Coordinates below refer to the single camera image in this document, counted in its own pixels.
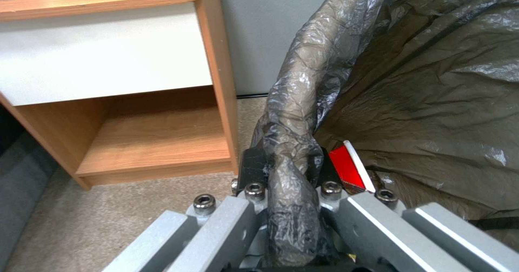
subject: metal plate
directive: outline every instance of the metal plate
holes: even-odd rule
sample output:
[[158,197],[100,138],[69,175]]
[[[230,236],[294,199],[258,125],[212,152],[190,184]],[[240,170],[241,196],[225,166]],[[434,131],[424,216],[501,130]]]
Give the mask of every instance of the metal plate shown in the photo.
[[[315,183],[316,186],[320,186],[326,181],[340,183],[341,179],[335,170],[332,160],[330,160],[328,151],[325,148],[321,148],[321,150],[324,154],[323,164],[317,181],[313,183]],[[260,182],[264,186],[267,186],[268,180],[264,172],[266,165],[267,158],[265,157],[265,151],[261,148],[249,148],[243,151],[241,157],[240,176],[238,179],[238,192],[241,192],[248,183],[252,182]]]
[[197,231],[196,218],[166,210],[103,272],[162,271]]
[[337,212],[324,215],[359,263],[380,268],[388,261],[398,271],[469,271],[368,192],[341,200]]
[[167,272],[219,272],[238,267],[259,227],[253,204],[228,196]]
[[402,217],[474,271],[519,271],[519,254],[438,203],[404,211]]

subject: grey wall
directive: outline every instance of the grey wall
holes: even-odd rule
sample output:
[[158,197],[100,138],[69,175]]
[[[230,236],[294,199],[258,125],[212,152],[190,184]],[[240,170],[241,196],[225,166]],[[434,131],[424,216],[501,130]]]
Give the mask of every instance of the grey wall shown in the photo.
[[272,87],[295,33],[324,0],[222,0],[237,94]]

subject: white stripe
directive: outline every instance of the white stripe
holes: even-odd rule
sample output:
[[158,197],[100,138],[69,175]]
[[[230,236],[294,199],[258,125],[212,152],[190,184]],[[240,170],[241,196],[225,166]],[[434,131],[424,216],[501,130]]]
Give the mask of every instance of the white stripe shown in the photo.
[[375,187],[373,186],[373,182],[371,182],[371,179],[369,178],[369,175],[367,174],[364,165],[362,165],[360,157],[358,157],[358,154],[356,154],[354,146],[352,145],[352,143],[350,143],[349,140],[345,140],[343,141],[343,143],[346,149],[348,150],[350,157],[352,157],[352,160],[354,161],[355,168],[357,169],[357,172],[360,175],[360,178],[362,180],[362,183],[364,183],[366,190],[370,191],[371,193],[374,193]]

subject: cabinet side panel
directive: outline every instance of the cabinet side panel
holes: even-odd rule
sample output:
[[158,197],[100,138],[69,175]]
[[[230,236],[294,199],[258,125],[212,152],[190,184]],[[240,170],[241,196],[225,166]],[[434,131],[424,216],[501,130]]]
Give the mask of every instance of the cabinet side panel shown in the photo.
[[237,176],[238,118],[236,92],[222,7],[220,0],[197,0],[195,6],[213,79],[214,92],[229,145],[232,168]]
[[75,173],[103,123],[109,99],[13,107],[0,94],[0,102],[81,187],[90,188]]

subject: red object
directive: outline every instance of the red object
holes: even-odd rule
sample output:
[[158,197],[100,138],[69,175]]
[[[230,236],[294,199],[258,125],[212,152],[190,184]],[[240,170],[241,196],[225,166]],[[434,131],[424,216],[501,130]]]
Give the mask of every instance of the red object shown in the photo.
[[357,171],[352,156],[350,156],[347,148],[343,145],[336,150],[329,152],[330,159],[339,174],[339,178],[345,183],[365,189],[366,186],[362,182],[362,178]]

